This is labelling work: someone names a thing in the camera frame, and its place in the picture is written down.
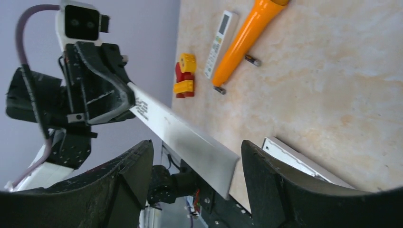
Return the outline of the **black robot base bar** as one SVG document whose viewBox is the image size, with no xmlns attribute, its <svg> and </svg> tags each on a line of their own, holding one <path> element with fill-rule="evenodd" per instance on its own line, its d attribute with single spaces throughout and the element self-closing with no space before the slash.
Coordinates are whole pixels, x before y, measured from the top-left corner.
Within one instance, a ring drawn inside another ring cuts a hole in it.
<svg viewBox="0 0 403 228">
<path fill-rule="evenodd" d="M 173 204 L 179 198 L 186 200 L 190 225 L 195 218 L 201 218 L 209 228 L 252 228 L 252 215 L 233 197 L 228 200 L 219 195 L 183 159 L 174 161 L 174 151 L 162 144 L 162 153 L 167 156 L 169 166 L 179 172 L 170 174 L 163 165 L 152 169 L 147 200 L 150 207 L 158 203 Z"/>
</svg>

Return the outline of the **small white remote control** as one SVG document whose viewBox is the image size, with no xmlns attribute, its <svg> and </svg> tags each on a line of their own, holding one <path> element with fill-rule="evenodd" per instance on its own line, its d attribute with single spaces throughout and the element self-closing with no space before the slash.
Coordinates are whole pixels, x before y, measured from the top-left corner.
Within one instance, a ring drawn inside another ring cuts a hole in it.
<svg viewBox="0 0 403 228">
<path fill-rule="evenodd" d="M 238 21 L 239 15 L 237 13 L 228 10 L 223 11 L 204 68 L 204 74 L 208 79 L 213 78 L 217 66 L 227 52 Z"/>
</svg>

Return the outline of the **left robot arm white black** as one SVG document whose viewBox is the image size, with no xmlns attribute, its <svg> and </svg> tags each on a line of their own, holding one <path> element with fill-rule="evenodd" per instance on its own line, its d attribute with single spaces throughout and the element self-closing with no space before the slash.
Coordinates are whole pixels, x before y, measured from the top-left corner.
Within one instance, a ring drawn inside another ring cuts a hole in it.
<svg viewBox="0 0 403 228">
<path fill-rule="evenodd" d="M 32 71 L 42 116 L 39 127 L 48 131 L 48 138 L 28 169 L 5 189 L 53 185 L 89 157 L 91 140 L 97 137 L 92 126 L 135 118 L 127 61 L 116 44 L 79 41 L 68 44 L 58 58 L 62 79 Z"/>
</svg>

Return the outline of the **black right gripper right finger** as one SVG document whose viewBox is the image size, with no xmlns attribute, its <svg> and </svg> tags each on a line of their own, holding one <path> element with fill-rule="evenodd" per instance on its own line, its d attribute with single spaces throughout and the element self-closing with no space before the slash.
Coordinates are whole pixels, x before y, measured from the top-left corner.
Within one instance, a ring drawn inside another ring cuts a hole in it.
<svg viewBox="0 0 403 228">
<path fill-rule="evenodd" d="M 325 182 L 241 145 L 250 210 L 257 228 L 400 228 L 403 190 L 370 193 Z"/>
</svg>

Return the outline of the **long white remote control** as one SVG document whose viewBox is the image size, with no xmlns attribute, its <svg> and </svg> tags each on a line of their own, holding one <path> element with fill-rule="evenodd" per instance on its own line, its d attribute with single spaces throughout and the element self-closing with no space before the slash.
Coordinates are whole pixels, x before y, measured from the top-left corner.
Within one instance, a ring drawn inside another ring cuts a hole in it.
<svg viewBox="0 0 403 228">
<path fill-rule="evenodd" d="M 277 160 L 280 160 L 281 162 L 286 163 L 312 177 L 338 186 L 350 189 L 354 188 L 274 136 L 266 137 L 264 139 L 262 150 Z"/>
</svg>

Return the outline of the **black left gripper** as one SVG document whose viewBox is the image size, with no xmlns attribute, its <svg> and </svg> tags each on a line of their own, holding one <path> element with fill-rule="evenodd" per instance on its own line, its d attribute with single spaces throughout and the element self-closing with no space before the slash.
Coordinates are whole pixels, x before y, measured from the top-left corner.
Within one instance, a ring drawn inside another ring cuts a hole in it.
<svg viewBox="0 0 403 228">
<path fill-rule="evenodd" d="M 123 57 L 117 44 L 79 41 L 67 44 L 63 52 L 66 85 L 58 99 L 59 114 L 82 114 L 86 125 L 134 119 L 135 105 L 129 88 Z"/>
</svg>

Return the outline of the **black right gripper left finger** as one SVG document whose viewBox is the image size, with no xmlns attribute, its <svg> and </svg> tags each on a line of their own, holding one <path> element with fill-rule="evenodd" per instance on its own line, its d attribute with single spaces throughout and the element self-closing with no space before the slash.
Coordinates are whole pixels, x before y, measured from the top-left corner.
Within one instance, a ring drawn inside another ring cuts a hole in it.
<svg viewBox="0 0 403 228">
<path fill-rule="evenodd" d="M 3 228 L 135 228 L 145 208 L 154 148 L 120 156 L 48 188 L 0 194 Z"/>
</svg>

